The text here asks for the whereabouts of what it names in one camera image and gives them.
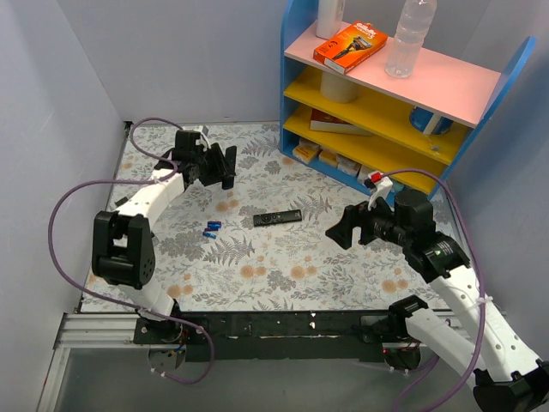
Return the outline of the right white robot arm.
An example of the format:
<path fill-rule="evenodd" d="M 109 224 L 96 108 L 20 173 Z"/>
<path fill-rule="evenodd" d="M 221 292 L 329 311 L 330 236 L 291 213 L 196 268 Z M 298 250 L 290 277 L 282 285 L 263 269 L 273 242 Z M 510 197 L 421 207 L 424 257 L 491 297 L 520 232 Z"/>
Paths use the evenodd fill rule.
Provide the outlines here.
<path fill-rule="evenodd" d="M 392 205 L 381 197 L 350 205 L 326 235 L 343 249 L 361 230 L 360 244 L 380 239 L 398 245 L 408 265 L 448 305 L 468 333 L 461 336 L 416 296 L 390 306 L 390 335 L 426 344 L 470 385 L 483 411 L 532 411 L 548 401 L 548 364 L 513 330 L 482 293 L 463 249 L 440 232 L 427 196 L 402 191 Z"/>

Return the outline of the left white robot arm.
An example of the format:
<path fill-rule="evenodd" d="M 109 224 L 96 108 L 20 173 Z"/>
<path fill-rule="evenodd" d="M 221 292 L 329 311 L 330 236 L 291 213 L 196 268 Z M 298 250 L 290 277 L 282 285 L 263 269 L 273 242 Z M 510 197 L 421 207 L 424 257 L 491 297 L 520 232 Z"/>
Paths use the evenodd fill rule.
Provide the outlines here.
<path fill-rule="evenodd" d="M 153 320 L 153 333 L 162 342 L 176 342 L 183 324 L 173 316 L 175 299 L 154 279 L 152 227 L 195 181 L 233 188 L 236 157 L 235 146 L 223 149 L 201 131 L 179 130 L 174 147 L 158 158 L 151 183 L 114 211 L 94 218 L 92 272 L 120 288 L 140 316 Z"/>

